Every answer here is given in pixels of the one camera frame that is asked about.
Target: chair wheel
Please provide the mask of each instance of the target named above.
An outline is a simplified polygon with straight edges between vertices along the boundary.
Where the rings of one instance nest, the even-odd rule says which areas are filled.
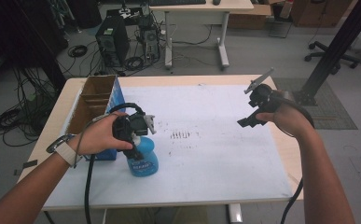
[[[332,74],[332,75],[335,75],[335,74],[338,73],[338,71],[340,71],[340,69],[337,68],[337,67],[334,67],[334,68],[332,68],[332,70],[331,70],[331,74]]]
[[[311,55],[307,55],[307,56],[305,56],[305,58],[304,58],[305,62],[310,62],[311,59],[312,59]]]
[[[358,63],[352,63],[352,64],[350,65],[350,67],[353,68],[353,69],[355,69],[357,66],[358,66]]]
[[[316,48],[316,45],[315,45],[315,44],[310,44],[310,45],[308,46],[308,48],[309,48],[309,49],[314,49],[314,48]]]

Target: black pole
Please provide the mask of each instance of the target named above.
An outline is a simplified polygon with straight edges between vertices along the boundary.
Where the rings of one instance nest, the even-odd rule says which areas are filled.
[[[361,0],[358,0],[349,17],[335,35],[331,44],[320,62],[314,68],[301,91],[294,92],[297,103],[310,105],[314,102],[313,97],[329,76],[332,68],[340,60],[340,57],[355,41],[361,32]]]

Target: watch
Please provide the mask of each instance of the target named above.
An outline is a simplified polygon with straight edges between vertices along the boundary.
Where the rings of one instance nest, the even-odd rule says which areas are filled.
[[[69,163],[69,166],[75,166],[77,162],[81,160],[81,156],[77,155],[75,151],[67,145],[67,141],[73,138],[74,134],[65,134],[55,140],[49,147],[47,147],[47,153],[57,152],[64,160]]]

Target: hand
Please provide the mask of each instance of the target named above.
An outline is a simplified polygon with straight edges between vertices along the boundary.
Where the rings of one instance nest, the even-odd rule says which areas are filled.
[[[116,111],[88,127],[83,133],[78,154],[96,154],[108,148],[132,149],[131,143],[120,141],[113,137],[112,124],[114,120],[116,120],[118,116],[125,115],[127,114]],[[74,151],[76,151],[80,137],[81,134],[78,134],[67,142]]]
[[[259,113],[256,119],[274,122],[281,130],[296,138],[313,129],[311,123],[290,105],[282,104],[275,113]]]

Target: bottle label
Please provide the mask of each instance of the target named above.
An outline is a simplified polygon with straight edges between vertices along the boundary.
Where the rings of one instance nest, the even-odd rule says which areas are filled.
[[[151,161],[136,161],[132,163],[132,169],[135,172],[144,172],[147,171],[148,169],[152,168],[154,166],[154,163],[152,163]]]

